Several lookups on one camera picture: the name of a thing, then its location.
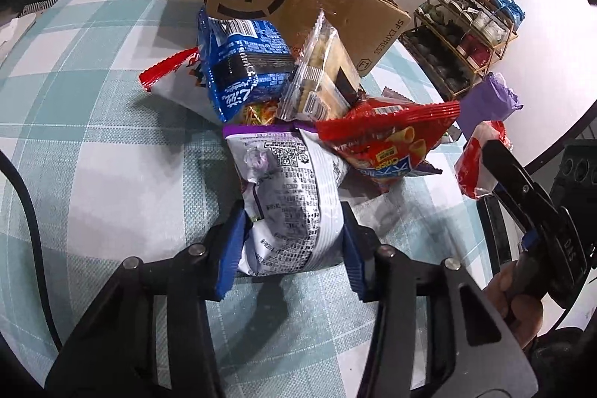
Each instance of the red snack bag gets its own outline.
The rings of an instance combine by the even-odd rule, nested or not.
[[[365,96],[345,118],[315,126],[323,142],[387,192],[419,165],[459,114],[457,101],[418,105]]]
[[[460,192],[472,199],[479,199],[496,187],[497,180],[483,165],[481,151],[487,141],[495,139],[512,150],[503,122],[481,122],[474,129],[464,152],[454,165]]]

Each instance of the light blue plaid fabric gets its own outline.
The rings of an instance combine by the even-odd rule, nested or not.
[[[219,128],[145,93],[138,82],[144,69],[195,45],[199,4],[60,0],[0,68],[0,148],[34,201],[63,341],[125,257],[171,257],[201,239],[240,196]],[[440,101],[398,43],[363,85],[369,93],[389,86],[419,103]],[[456,254],[483,284],[491,276],[483,232],[451,171],[460,151],[461,144],[441,146],[430,161],[445,169],[442,176],[398,185],[392,197],[402,211],[381,236],[419,260]],[[357,300],[343,266],[239,278],[208,311],[227,396],[356,393],[375,305]],[[163,315],[162,306],[158,362],[167,384]],[[0,330],[43,383],[56,349],[41,312],[23,209],[4,179]]]

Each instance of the blue gripper pad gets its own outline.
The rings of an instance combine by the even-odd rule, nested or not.
[[[539,235],[537,234],[536,230],[531,230],[528,233],[525,233],[525,236],[522,237],[522,247],[525,250],[530,250],[535,243],[538,243]]]
[[[371,228],[359,226],[350,208],[343,201],[342,251],[350,288],[363,302],[378,300],[375,279],[375,249],[380,245]]]
[[[222,300],[232,288],[243,245],[250,228],[251,224],[245,213],[244,206],[235,204],[218,235],[220,242],[224,242],[217,263],[217,280],[214,286],[214,294],[218,301]]]

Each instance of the white snack bag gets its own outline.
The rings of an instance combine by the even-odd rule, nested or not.
[[[224,136],[253,221],[238,270],[264,276],[339,263],[347,164],[307,128],[226,126]]]

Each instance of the snack bag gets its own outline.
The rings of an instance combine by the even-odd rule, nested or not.
[[[495,139],[500,140],[508,150],[512,150],[512,143],[506,137],[503,122],[481,122],[474,129],[465,150],[454,165],[460,192],[472,199],[479,199],[496,187],[497,180],[483,165],[482,154],[485,143]]]
[[[401,95],[400,93],[395,92],[394,90],[392,90],[391,88],[389,88],[387,86],[381,92],[381,96],[385,97],[385,98],[392,98],[394,100],[400,100],[400,101],[402,101],[402,103],[406,103],[406,104],[419,105],[419,104],[415,104],[409,98],[406,98],[404,95]],[[434,149],[435,149],[435,147],[437,147],[440,144],[453,144],[460,138],[461,135],[462,135],[462,131],[458,127],[458,125],[452,124],[448,128],[448,130],[444,133],[442,138],[440,140],[438,140],[437,144],[435,144]]]
[[[224,128],[253,228],[238,270],[273,275],[341,261],[338,186],[348,166],[312,128],[292,124]]]
[[[243,109],[243,121],[245,125],[271,125],[276,118],[278,102],[271,100],[262,104],[251,104]]]
[[[436,168],[431,162],[423,159],[411,172],[406,173],[406,177],[418,178],[419,176],[431,176],[432,174],[442,174],[443,172],[444,171]]]
[[[387,192],[425,159],[459,109],[457,101],[422,106],[365,96],[344,119],[315,126],[323,142]]]
[[[338,30],[320,11],[303,46],[294,78],[280,99],[276,116],[291,120],[344,117],[356,103],[360,77]]]
[[[196,47],[146,69],[139,75],[139,81],[145,91],[172,100],[212,123],[222,124],[210,104]]]
[[[201,69],[222,122],[246,104],[277,100],[294,58],[273,24],[248,19],[213,19],[199,11]]]

